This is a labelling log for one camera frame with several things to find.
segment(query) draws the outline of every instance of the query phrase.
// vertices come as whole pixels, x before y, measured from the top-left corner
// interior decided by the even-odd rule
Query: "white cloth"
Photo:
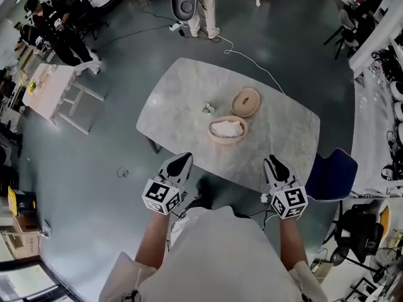
[[[230,207],[188,210],[171,240],[158,271],[121,253],[99,302],[327,301],[305,262],[287,272],[256,222]]]
[[[224,121],[220,123],[213,123],[210,125],[210,131],[214,135],[224,138],[234,138],[244,133],[240,121]]]
[[[200,16],[199,13],[204,13],[204,18],[206,18],[206,27],[208,33],[213,33],[215,28],[215,0],[201,0],[205,5],[207,10],[203,9],[202,4],[197,1],[196,13],[192,19],[188,21],[190,31],[196,33],[200,29]]]

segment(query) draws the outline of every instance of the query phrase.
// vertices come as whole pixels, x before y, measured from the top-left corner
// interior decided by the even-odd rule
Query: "table leg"
[[[156,142],[154,142],[153,140],[151,140],[150,138],[147,138],[147,137],[145,137],[146,139],[147,139],[147,141],[149,142],[149,144],[150,144],[150,146],[151,146],[151,149],[154,151],[154,153],[155,154],[158,154],[160,151],[161,151],[161,146],[160,145],[158,145],[157,146],[157,143]]]
[[[96,93],[96,92],[92,91],[91,89],[85,87],[85,86],[82,85],[81,83],[74,82],[73,85],[76,86],[78,89],[80,89],[80,90],[86,92],[87,94],[89,94],[89,95],[91,95],[91,96],[94,96],[95,98],[99,99],[100,101],[104,101],[104,100],[105,100],[105,97],[104,97],[104,96],[99,95],[98,93]]]
[[[72,116],[74,114],[74,111],[77,108],[78,102],[80,102],[80,99],[83,94],[84,94],[84,91],[82,89],[80,89],[80,91],[78,92],[78,95],[76,96],[76,99],[73,102],[71,102],[72,101],[71,99],[67,99],[67,98],[64,99],[64,101],[72,104],[71,109],[69,111],[70,116]]]
[[[63,119],[65,119],[67,122],[69,122],[71,125],[75,126],[77,129],[79,129],[80,131],[82,131],[83,133],[85,133],[86,135],[89,134],[89,130],[86,130],[85,128],[83,128],[82,126],[78,125],[76,122],[74,122],[72,120],[72,118],[66,114],[63,114],[61,112],[59,112],[59,115],[61,117],[63,117]]]

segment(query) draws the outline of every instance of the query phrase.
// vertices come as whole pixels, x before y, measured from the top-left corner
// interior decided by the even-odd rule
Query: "gray floor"
[[[169,24],[141,13],[143,0],[124,0],[108,15],[96,42],[102,44],[133,31]],[[168,0],[153,1],[151,10],[171,16]],[[321,118],[319,153],[334,148],[350,151],[354,125],[352,72],[345,53],[334,61],[334,46],[323,41],[338,27],[333,0],[217,0],[222,35],[271,71],[283,90]],[[41,217],[52,226],[42,257],[82,299],[96,301],[117,255],[134,255],[151,212],[140,198],[145,182],[170,153],[154,154],[135,129],[152,88],[178,57],[219,65],[253,77],[273,88],[268,74],[239,55],[225,55],[227,42],[181,38],[168,29],[139,33],[103,47],[105,68],[80,81],[105,94],[105,102],[84,95],[76,120],[91,126],[81,133],[60,118],[56,130],[36,113],[23,125],[24,149],[18,164],[21,188],[34,190]],[[128,170],[119,178],[117,170]],[[187,188],[195,195],[205,172],[194,167]],[[217,206],[232,204],[240,213],[259,211],[259,194],[210,176],[219,195]],[[334,204],[311,203],[298,221],[307,252],[317,251],[335,211]],[[254,217],[260,222],[263,215]],[[278,249],[278,223],[270,220],[266,234]]]

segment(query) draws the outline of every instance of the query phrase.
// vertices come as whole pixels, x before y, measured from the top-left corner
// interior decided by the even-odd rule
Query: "black outfit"
[[[21,38],[24,39],[31,46],[37,44],[37,38],[40,36],[40,31],[36,27],[31,27],[30,25],[23,25],[20,30]]]
[[[92,61],[85,44],[74,30],[70,29],[68,25],[62,31],[55,27],[55,22],[62,21],[63,15],[69,12],[68,8],[58,0],[44,2],[42,8],[43,15],[34,15],[32,19],[40,30],[41,36],[45,37],[57,56],[67,65],[79,65],[81,62],[73,55],[71,48],[83,62]]]

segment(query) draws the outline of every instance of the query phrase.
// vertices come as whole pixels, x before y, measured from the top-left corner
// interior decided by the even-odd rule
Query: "cardboard box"
[[[39,255],[39,230],[40,228],[35,218],[13,216],[12,232],[24,234],[22,236],[10,234],[6,235],[7,244],[9,245],[11,253],[13,253],[16,259]]]

